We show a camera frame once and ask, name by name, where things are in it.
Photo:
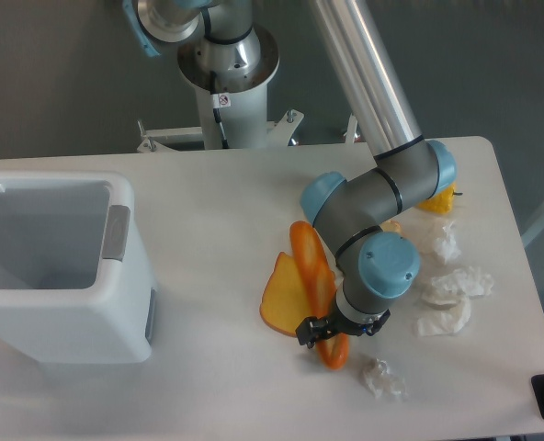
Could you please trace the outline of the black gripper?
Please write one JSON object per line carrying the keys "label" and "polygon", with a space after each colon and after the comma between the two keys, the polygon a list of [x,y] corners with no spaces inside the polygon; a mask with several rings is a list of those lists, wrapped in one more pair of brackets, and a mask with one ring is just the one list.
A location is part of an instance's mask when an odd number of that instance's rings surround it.
{"label": "black gripper", "polygon": [[306,317],[297,327],[295,334],[300,345],[313,349],[318,342],[332,339],[339,334],[373,336],[381,330],[390,317],[391,311],[386,310],[380,314],[371,315],[369,322],[357,323],[346,318],[337,308],[333,308],[328,317]]}

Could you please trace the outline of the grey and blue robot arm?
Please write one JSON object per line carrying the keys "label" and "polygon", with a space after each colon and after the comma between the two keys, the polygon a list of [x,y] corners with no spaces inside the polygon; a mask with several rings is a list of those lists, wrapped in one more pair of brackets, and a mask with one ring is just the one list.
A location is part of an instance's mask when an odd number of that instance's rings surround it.
{"label": "grey and blue robot arm", "polygon": [[[278,47],[253,21],[250,2],[127,1],[123,8],[148,56],[177,46],[206,149],[273,145],[266,87],[278,68]],[[308,347],[339,334],[373,335],[388,320],[420,261],[408,241],[381,225],[449,188],[457,173],[446,146],[423,137],[366,4],[313,1],[310,8],[376,164],[350,180],[320,175],[301,194],[306,219],[345,277],[329,310],[298,326],[297,338]]]}

